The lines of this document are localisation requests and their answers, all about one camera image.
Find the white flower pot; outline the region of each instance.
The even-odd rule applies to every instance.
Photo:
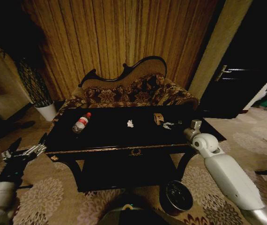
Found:
[[[39,113],[42,114],[42,116],[45,118],[47,121],[52,121],[53,118],[56,116],[57,111],[55,110],[54,103],[51,105],[45,106],[45,107],[40,107],[36,108]]]

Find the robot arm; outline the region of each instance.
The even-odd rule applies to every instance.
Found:
[[[34,145],[27,151],[16,151],[20,138],[2,153],[3,160],[7,164],[0,174],[0,225],[10,224],[10,219],[14,215],[16,189],[22,183],[23,171],[29,161],[45,151],[45,138],[46,134],[38,145]]]
[[[204,158],[204,164],[223,194],[233,201],[254,225],[267,225],[267,207],[260,192],[235,159],[219,146],[211,134],[201,134],[200,120],[193,120],[184,131],[190,145]]]

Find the metal bowl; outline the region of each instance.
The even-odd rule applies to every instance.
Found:
[[[172,180],[161,187],[160,203],[166,213],[178,216],[193,206],[193,197],[183,183]]]

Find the lower table shelf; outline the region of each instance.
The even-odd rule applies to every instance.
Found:
[[[165,184],[176,179],[168,154],[128,157],[91,157],[85,160],[78,191]]]

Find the floor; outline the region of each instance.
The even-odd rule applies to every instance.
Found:
[[[27,111],[21,122],[28,120],[34,120],[35,125],[16,130],[0,139],[0,153],[18,137],[22,137],[20,149],[37,143],[51,124],[34,108]],[[220,146],[247,172],[267,204],[267,176],[254,173],[254,170],[267,169],[267,111],[251,108],[248,113],[235,119],[207,121],[227,138]],[[172,155],[175,164],[178,164],[180,157],[181,154]],[[3,166],[0,157],[0,171]],[[28,164],[23,180],[24,184],[34,184],[34,187],[18,190],[20,207],[14,217],[15,225],[94,225],[103,215],[108,203],[123,192],[117,189],[78,193],[68,167],[61,163],[52,163],[43,154]],[[200,156],[191,160],[182,182],[194,198],[193,207],[176,217],[183,224],[248,224],[237,207],[218,189]],[[137,188],[134,192],[144,196],[154,209],[162,210],[157,186]]]

